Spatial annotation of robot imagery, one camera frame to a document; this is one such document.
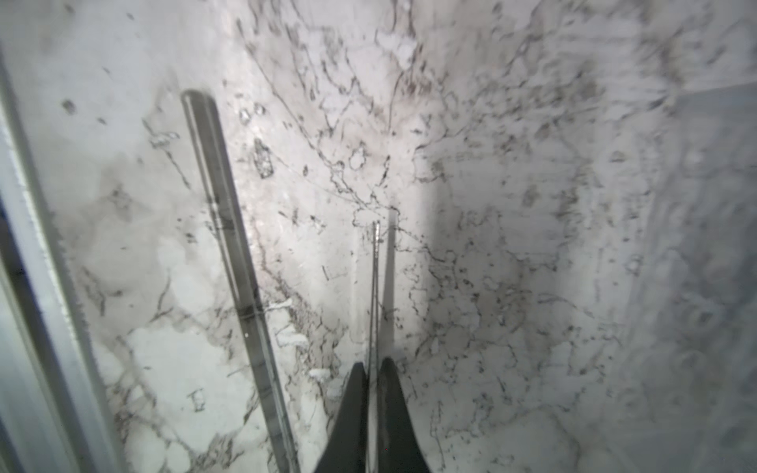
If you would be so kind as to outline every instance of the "marble-like texture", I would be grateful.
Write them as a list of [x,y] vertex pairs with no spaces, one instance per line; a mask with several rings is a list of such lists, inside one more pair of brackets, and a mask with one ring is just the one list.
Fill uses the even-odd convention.
[[617,371],[626,339],[649,343],[627,307],[677,169],[674,106],[755,79],[751,8],[0,5],[131,466],[274,468],[181,116],[179,91],[200,87],[222,114],[303,471],[366,356],[376,219],[381,349],[432,471],[621,471],[604,440],[638,417],[618,408]]
[[677,107],[671,172],[649,222],[612,411],[641,471],[749,471],[757,462],[757,86]]
[[3,2],[0,38],[129,466],[266,471],[273,452],[179,102],[220,71],[194,77],[177,53],[189,43],[167,41],[214,9],[179,6]]

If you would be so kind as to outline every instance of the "thin metal rod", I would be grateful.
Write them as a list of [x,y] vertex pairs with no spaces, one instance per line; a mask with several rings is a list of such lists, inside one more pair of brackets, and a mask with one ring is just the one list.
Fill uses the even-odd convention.
[[300,473],[297,446],[289,424],[266,317],[260,302],[216,102],[209,95],[194,90],[185,91],[182,102],[239,323],[245,334],[245,347],[250,357],[273,455],[281,473]]
[[371,376],[371,365],[375,363],[379,369],[379,233],[381,224],[373,223],[373,261],[371,271],[371,308],[368,330],[368,379]]

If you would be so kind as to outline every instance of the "metal frame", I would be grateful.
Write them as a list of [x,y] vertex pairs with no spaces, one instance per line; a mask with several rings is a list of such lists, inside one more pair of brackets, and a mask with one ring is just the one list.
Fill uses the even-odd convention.
[[[51,243],[55,241],[51,238],[54,233],[31,165],[30,148],[2,53],[0,107],[0,198],[37,312],[23,313],[12,292],[8,292],[13,288],[3,268],[3,425],[25,471],[126,473],[126,460],[92,357],[83,315],[74,303],[73,286],[61,271],[64,265],[58,248]],[[44,332],[44,360],[39,358],[40,345],[35,347],[31,340],[39,334],[28,332],[30,316],[39,319],[33,331]],[[16,422],[15,416],[26,422]],[[39,423],[32,425],[33,419]]]

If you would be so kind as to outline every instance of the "dark speck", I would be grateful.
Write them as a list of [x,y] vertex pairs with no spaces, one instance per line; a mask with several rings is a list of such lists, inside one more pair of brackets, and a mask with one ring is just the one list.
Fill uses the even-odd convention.
[[665,97],[660,98],[660,99],[655,100],[655,101],[652,101],[652,102],[650,102],[650,108],[649,108],[649,110],[654,110],[654,109],[656,109],[657,107],[659,107],[660,105],[662,105],[664,103],[665,103]]
[[76,113],[76,105],[69,99],[62,101],[61,106],[69,115],[74,115]]
[[534,206],[534,202],[536,202],[539,197],[541,197],[541,194],[539,194],[539,190],[536,187],[536,184],[531,184],[523,194],[521,205],[526,208],[531,208]]
[[261,179],[273,176],[273,163],[271,162],[271,149],[260,138],[255,138],[255,149],[252,153],[252,161]]
[[549,138],[550,136],[550,124],[549,123],[543,123],[538,130],[536,130],[536,133],[534,133],[534,138],[537,139],[537,141],[542,142],[545,139]]

